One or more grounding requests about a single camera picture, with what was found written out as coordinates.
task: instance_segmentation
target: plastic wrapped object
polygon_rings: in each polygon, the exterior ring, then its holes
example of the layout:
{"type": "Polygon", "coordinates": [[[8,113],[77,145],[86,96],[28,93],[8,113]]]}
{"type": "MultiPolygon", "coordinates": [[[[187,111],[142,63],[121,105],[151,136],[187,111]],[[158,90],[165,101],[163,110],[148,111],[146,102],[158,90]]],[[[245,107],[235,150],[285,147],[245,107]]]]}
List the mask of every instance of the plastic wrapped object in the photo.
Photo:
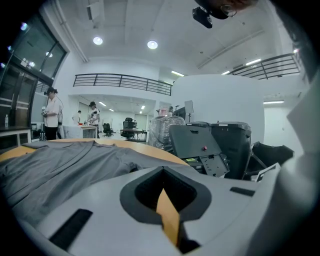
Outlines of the plastic wrapped object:
{"type": "Polygon", "coordinates": [[[180,116],[157,116],[151,120],[149,125],[150,146],[161,150],[167,150],[172,147],[169,137],[170,126],[185,126],[185,120],[180,116]]]}

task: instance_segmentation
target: desk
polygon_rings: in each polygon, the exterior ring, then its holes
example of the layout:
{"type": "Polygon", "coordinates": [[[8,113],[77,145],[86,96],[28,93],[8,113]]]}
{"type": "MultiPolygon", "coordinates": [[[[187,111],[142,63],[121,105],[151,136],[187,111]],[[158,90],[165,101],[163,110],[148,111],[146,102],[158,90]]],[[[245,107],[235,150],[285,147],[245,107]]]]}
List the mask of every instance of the desk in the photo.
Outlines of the desk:
{"type": "Polygon", "coordinates": [[[146,130],[139,130],[139,129],[121,129],[121,132],[128,132],[136,134],[136,138],[134,139],[135,142],[147,142],[147,131],[146,130]],[[138,139],[139,134],[144,134],[144,140],[138,139]]]}
{"type": "Polygon", "coordinates": [[[28,143],[31,143],[31,128],[27,126],[0,127],[0,137],[16,135],[17,144],[20,146],[20,134],[27,134],[28,143]]]}
{"type": "Polygon", "coordinates": [[[62,137],[65,139],[93,139],[98,137],[98,127],[92,125],[62,125],[62,129],[62,137]]]}
{"type": "MultiPolygon", "coordinates": [[[[57,140],[51,140],[51,141],[88,142],[92,140],[93,140],[92,138],[82,138],[82,139],[74,138],[74,139],[57,139],[57,140]]],[[[119,148],[129,148],[134,151],[137,151],[138,153],[144,154],[146,156],[188,166],[188,164],[186,164],[180,158],[153,146],[135,143],[131,141],[116,140],[116,139],[96,138],[94,140],[99,144],[104,144],[104,145],[116,144],[119,148]]],[[[14,148],[0,155],[0,162],[10,158],[20,157],[24,154],[32,153],[34,151],[35,149],[33,148],[19,146],[17,148],[14,148]]],[[[173,244],[176,244],[176,241],[178,239],[180,216],[179,216],[179,213],[176,211],[175,207],[173,206],[173,204],[171,203],[164,189],[162,190],[161,195],[158,199],[156,212],[162,216],[163,230],[165,234],[169,237],[169,239],[172,241],[173,244]]]]}

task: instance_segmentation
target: metal railing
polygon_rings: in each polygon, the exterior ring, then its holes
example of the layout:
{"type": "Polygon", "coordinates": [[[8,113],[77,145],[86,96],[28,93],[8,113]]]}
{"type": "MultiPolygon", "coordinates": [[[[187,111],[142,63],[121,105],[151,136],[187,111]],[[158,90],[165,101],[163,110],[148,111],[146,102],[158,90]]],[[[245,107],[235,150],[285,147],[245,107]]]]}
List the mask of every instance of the metal railing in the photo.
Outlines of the metal railing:
{"type": "Polygon", "coordinates": [[[300,69],[294,56],[294,53],[288,53],[264,59],[260,62],[253,63],[250,66],[237,68],[231,71],[229,75],[243,76],[262,80],[292,74],[299,74],[300,69]]]}
{"type": "Polygon", "coordinates": [[[126,74],[76,74],[73,86],[125,87],[171,96],[172,85],[166,82],[126,74]]]}

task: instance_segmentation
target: ceiling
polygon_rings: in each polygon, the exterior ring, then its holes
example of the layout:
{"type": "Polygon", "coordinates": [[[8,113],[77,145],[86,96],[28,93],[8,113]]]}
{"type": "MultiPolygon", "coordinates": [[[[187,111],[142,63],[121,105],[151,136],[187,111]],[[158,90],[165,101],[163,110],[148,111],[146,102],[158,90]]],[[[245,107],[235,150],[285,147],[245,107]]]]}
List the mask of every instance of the ceiling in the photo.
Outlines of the ceiling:
{"type": "Polygon", "coordinates": [[[134,114],[139,114],[142,111],[142,115],[147,115],[153,114],[156,105],[155,100],[118,95],[82,94],[80,97],[89,102],[95,102],[100,111],[110,111],[109,109],[112,109],[114,112],[134,114]]]}
{"type": "Polygon", "coordinates": [[[265,0],[207,29],[192,17],[194,0],[61,0],[71,31],[87,58],[125,57],[151,61],[177,72],[221,74],[256,57],[277,55],[277,40],[265,0]],[[88,18],[88,4],[99,13],[88,18]],[[103,39],[95,45],[93,38],[103,39]],[[147,47],[155,40],[158,48],[147,47]]]}

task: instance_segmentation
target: floor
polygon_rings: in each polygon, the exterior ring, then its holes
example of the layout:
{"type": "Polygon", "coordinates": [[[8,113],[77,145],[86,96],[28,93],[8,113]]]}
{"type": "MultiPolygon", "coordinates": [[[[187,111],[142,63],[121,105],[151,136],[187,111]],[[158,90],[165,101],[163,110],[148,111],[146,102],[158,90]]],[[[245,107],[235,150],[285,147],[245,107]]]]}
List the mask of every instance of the floor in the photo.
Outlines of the floor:
{"type": "MultiPolygon", "coordinates": [[[[110,137],[103,137],[103,135],[105,135],[103,132],[99,132],[99,137],[100,139],[110,139],[110,140],[119,140],[119,141],[125,141],[126,138],[125,137],[121,137],[120,133],[113,133],[113,136],[110,137]]],[[[139,134],[139,139],[142,140],[144,139],[145,135],[144,134],[139,134]]],[[[147,133],[146,135],[146,141],[147,142],[139,142],[142,144],[148,144],[148,138],[149,138],[149,133],[147,133]]]]}

